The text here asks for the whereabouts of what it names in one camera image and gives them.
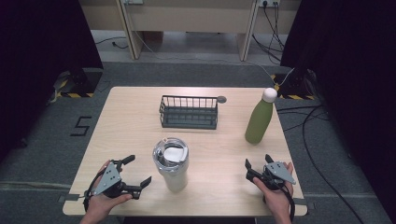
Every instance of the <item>bottle body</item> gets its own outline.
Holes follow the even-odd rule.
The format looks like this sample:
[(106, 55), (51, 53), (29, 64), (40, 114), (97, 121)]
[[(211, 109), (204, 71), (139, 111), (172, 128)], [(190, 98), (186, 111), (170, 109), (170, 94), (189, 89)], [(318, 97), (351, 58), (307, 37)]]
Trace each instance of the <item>bottle body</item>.
[(251, 144), (259, 144), (271, 121), (274, 104), (263, 99), (254, 107), (245, 132), (246, 140)]

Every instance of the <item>basket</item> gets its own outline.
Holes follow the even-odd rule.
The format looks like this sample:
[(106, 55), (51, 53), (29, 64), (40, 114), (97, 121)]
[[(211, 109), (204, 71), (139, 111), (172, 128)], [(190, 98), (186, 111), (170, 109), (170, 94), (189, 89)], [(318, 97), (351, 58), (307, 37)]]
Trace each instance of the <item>basket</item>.
[(216, 129), (218, 98), (163, 95), (160, 105), (163, 128)]

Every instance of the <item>white cable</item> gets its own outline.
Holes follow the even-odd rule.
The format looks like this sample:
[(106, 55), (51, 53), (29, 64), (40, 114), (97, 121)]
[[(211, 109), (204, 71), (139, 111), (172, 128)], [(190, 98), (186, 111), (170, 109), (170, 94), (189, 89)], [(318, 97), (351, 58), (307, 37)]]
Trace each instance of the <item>white cable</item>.
[[(146, 42), (142, 39), (142, 37), (140, 37), (139, 33), (138, 33), (137, 31), (134, 31), (134, 32), (136, 33), (136, 35), (137, 35), (137, 37), (140, 39), (140, 41), (142, 41), (143, 45), (144, 45), (149, 51), (151, 51), (151, 52), (154, 54), (154, 58), (156, 58), (156, 59), (160, 59), (160, 60), (174, 60), (174, 59), (177, 59), (177, 60), (199, 60), (199, 61), (205, 61), (205, 62), (216, 62), (216, 61), (219, 61), (219, 62), (226, 62), (226, 63), (232, 63), (232, 64), (250, 63), (250, 64), (254, 64), (254, 65), (259, 66), (259, 67), (271, 78), (271, 80), (273, 81), (273, 79), (272, 79), (272, 77), (271, 77), (271, 74), (269, 74), (268, 71), (267, 71), (262, 65), (259, 65), (259, 64), (257, 64), (257, 63), (253, 63), (253, 62), (249, 62), (249, 61), (245, 61), (245, 62), (232, 62), (232, 61), (228, 61), (228, 60), (224, 60), (224, 59), (210, 59), (210, 60), (209, 60), (209, 59), (201, 59), (201, 58), (197, 58), (197, 57), (194, 57), (194, 58), (178, 58), (178, 57), (162, 58), (162, 57), (159, 57), (159, 56), (154, 52), (154, 50), (152, 50), (152, 49), (146, 44)], [(288, 74), (286, 75), (285, 79), (283, 79), (282, 83), (277, 84), (276, 82), (273, 81), (274, 85), (276, 85), (276, 86), (281, 86), (281, 85), (283, 85), (283, 83), (286, 81), (286, 78), (290, 75), (290, 73), (291, 73), (293, 70), (294, 70), (294, 68), (292, 68), (292, 69), (288, 72)]]

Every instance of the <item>black curtain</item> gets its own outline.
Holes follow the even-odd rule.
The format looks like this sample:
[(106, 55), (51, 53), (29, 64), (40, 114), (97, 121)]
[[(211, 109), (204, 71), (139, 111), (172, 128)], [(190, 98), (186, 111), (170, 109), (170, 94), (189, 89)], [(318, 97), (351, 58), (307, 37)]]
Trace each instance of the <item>black curtain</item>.
[(65, 71), (103, 68), (78, 0), (1, 1), (1, 152), (28, 134)]
[(380, 4), (303, 0), (281, 62), (316, 72), (325, 104), (348, 150), (393, 222), (395, 8), (396, 2), (390, 0)]

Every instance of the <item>cup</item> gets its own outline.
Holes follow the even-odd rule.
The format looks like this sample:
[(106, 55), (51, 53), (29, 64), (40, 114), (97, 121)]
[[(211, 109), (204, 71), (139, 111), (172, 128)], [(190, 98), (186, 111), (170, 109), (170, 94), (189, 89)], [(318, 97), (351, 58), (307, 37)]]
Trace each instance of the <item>cup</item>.
[(186, 187), (189, 148), (185, 142), (175, 137), (164, 138), (153, 149), (152, 158), (169, 190), (178, 192)]

